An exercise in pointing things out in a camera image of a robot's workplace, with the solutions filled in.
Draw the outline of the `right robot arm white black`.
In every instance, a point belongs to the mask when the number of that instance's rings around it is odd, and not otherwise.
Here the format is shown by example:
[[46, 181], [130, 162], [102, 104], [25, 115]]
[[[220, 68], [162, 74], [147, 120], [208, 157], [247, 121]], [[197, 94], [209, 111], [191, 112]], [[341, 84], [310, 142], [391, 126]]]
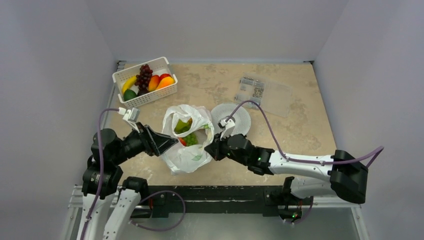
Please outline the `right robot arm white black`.
[[292, 176], [280, 191], [288, 204], [319, 195], [336, 195], [354, 204], [366, 200], [368, 167], [344, 150], [321, 156], [282, 155], [272, 148], [253, 145], [243, 134], [216, 134], [204, 150], [216, 161], [229, 158], [256, 175]]

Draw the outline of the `white plastic basket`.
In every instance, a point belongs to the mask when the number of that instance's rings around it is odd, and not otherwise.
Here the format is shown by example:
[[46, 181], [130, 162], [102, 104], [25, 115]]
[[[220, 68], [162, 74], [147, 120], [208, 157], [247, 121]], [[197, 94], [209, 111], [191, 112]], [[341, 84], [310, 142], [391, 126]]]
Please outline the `white plastic basket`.
[[136, 108], [177, 92], [177, 78], [166, 57], [119, 70], [112, 74], [118, 99], [127, 108]]

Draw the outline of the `fake green pear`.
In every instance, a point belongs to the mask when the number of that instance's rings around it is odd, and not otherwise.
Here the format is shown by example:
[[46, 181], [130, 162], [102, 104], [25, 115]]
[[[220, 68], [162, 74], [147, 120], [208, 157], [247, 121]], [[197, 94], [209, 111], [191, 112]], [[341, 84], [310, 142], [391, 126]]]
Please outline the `fake green pear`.
[[185, 132], [190, 130], [192, 123], [193, 123], [192, 118], [188, 119], [187, 121], [182, 121], [181, 119], [179, 119], [175, 128], [174, 128], [174, 132], [176, 134], [185, 133]]

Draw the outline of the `fake green avocado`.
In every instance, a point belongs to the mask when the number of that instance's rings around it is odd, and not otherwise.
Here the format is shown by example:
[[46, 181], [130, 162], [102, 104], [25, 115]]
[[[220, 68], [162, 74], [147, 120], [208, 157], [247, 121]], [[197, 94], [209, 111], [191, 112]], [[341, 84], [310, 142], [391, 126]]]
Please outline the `fake green avocado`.
[[138, 94], [132, 89], [126, 89], [123, 93], [123, 100], [125, 102], [130, 101], [136, 97], [138, 97]]

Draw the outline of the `clear plastic screw box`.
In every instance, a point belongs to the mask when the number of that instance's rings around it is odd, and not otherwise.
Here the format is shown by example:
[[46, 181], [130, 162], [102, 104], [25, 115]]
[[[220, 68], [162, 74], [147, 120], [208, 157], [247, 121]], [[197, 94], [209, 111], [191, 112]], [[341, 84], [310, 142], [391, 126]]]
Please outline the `clear plastic screw box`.
[[292, 88], [265, 76], [245, 72], [234, 96], [236, 103], [254, 101], [263, 111], [286, 118], [289, 115]]

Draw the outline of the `fake yellow banana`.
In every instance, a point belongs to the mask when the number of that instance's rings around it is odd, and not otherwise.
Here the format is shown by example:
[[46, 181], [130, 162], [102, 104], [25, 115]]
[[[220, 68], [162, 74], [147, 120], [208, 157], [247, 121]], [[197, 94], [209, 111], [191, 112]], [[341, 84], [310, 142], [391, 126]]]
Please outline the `fake yellow banana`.
[[130, 77], [122, 86], [121, 93], [124, 94], [128, 89], [130, 89], [137, 81], [136, 76]]

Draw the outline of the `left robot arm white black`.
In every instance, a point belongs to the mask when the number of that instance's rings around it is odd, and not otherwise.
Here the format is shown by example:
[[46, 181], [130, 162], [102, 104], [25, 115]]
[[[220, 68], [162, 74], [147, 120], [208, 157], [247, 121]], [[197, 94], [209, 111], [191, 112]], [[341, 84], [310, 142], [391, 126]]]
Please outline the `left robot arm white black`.
[[120, 164], [140, 153], [161, 156], [178, 142], [176, 138], [157, 133], [140, 122], [123, 139], [110, 128], [96, 133], [91, 145], [92, 155], [82, 176], [82, 217], [77, 239], [118, 239], [130, 222], [135, 207], [150, 198], [146, 179], [128, 177], [117, 197], [117, 206], [109, 212], [123, 175]]

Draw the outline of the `fake green grapes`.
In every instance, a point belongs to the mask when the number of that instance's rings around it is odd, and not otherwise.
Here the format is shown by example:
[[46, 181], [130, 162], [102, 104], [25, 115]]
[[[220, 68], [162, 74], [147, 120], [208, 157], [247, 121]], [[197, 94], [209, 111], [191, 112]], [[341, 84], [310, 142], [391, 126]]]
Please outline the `fake green grapes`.
[[186, 142], [186, 147], [190, 147], [190, 146], [198, 145], [199, 144], [198, 138], [197, 138], [197, 136], [196, 136], [196, 134], [194, 132], [192, 132], [192, 133], [188, 134], [187, 136], [183, 137], [183, 139]]

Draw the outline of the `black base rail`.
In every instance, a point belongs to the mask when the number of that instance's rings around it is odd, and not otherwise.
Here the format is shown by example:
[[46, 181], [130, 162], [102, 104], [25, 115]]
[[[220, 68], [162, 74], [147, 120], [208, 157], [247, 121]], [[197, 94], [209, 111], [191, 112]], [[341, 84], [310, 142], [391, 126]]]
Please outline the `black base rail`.
[[266, 186], [167, 186], [153, 185], [159, 193], [140, 203], [132, 218], [167, 218], [169, 214], [260, 214], [278, 217], [286, 210], [307, 210], [311, 197], [296, 199], [278, 185]]

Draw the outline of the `fake red fruit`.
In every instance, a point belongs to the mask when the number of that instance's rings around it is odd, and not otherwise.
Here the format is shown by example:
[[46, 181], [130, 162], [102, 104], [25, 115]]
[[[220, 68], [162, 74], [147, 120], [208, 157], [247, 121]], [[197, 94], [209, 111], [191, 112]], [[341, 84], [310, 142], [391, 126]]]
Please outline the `fake red fruit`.
[[185, 142], [185, 140], [183, 138], [179, 138], [179, 141], [183, 146], [185, 146], [185, 147], [187, 146], [187, 143]]

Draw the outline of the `white filament spool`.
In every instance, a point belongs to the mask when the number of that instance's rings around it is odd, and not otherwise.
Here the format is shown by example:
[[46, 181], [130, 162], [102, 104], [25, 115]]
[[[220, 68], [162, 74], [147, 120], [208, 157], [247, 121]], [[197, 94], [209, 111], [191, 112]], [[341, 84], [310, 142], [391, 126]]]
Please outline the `white filament spool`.
[[[215, 133], [221, 133], [222, 128], [219, 127], [218, 123], [227, 119], [230, 114], [236, 109], [238, 105], [235, 103], [222, 103], [215, 106], [211, 111], [211, 122], [214, 126]], [[251, 116], [246, 109], [242, 106], [232, 115], [231, 119], [235, 123], [235, 127], [232, 132], [233, 135], [243, 134], [247, 135], [251, 128]]]

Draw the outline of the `fake orange mango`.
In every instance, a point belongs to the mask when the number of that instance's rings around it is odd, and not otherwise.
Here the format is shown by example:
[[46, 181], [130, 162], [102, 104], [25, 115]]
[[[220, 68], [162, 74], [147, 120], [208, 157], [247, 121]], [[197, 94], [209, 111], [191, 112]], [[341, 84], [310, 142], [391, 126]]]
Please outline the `fake orange mango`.
[[156, 89], [157, 89], [157, 87], [158, 87], [158, 85], [159, 85], [159, 83], [160, 83], [160, 76], [159, 75], [153, 75], [151, 78], [150, 78], [150, 81], [149, 81], [149, 84], [148, 84], [148, 88], [147, 88], [147, 90], [149, 91], [149, 92], [153, 92], [153, 91], [155, 91]]

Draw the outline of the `white plastic bag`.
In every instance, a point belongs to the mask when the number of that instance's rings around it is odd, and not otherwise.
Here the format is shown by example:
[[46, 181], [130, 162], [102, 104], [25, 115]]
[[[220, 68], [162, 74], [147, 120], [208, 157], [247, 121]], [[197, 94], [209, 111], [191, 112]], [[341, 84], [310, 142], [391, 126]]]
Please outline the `white plastic bag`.
[[211, 113], [204, 106], [169, 107], [162, 121], [162, 133], [177, 140], [161, 156], [172, 175], [193, 173], [212, 160], [204, 148], [212, 143], [215, 128]]

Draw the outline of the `fake red peach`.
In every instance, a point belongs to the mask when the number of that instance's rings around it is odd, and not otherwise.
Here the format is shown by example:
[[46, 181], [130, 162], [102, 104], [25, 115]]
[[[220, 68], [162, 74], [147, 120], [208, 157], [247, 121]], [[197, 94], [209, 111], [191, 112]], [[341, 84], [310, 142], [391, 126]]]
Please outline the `fake red peach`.
[[164, 73], [164, 74], [161, 74], [159, 78], [162, 80], [162, 79], [170, 77], [170, 76], [171, 76], [170, 74]]

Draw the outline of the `fake orange fruit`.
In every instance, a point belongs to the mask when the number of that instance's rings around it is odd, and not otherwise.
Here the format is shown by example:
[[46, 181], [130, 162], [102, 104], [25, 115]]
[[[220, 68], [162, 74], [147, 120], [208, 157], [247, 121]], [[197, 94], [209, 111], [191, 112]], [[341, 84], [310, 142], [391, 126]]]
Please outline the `fake orange fruit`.
[[175, 79], [172, 78], [171, 76], [164, 77], [160, 80], [156, 90], [168, 87], [170, 85], [173, 85], [174, 83], [175, 83]]

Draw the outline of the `fake purple grapes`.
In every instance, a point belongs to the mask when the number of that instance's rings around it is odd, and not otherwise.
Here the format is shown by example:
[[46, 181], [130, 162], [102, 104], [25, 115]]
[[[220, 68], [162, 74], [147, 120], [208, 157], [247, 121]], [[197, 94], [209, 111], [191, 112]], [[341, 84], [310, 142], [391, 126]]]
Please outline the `fake purple grapes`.
[[139, 90], [147, 90], [153, 71], [148, 64], [143, 64], [139, 68], [139, 74], [136, 75], [137, 81], [135, 85]]

